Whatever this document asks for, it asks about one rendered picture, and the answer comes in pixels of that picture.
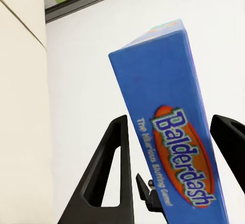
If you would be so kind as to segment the board game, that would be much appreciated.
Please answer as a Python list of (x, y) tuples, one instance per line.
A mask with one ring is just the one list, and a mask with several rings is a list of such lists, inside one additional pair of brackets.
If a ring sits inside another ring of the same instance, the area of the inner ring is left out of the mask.
[(229, 224), (181, 18), (108, 54), (168, 224)]

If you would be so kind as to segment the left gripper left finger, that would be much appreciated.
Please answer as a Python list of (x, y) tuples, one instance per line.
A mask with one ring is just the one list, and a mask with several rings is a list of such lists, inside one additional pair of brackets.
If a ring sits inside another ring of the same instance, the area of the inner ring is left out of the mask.
[[(101, 207), (119, 146), (120, 204)], [(135, 224), (127, 115), (110, 122), (57, 224)]]

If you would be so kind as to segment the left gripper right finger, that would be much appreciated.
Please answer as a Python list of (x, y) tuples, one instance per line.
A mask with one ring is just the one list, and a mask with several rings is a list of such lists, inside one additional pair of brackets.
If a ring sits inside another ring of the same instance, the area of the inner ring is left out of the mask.
[(228, 117), (214, 115), (210, 134), (245, 194), (245, 125)]

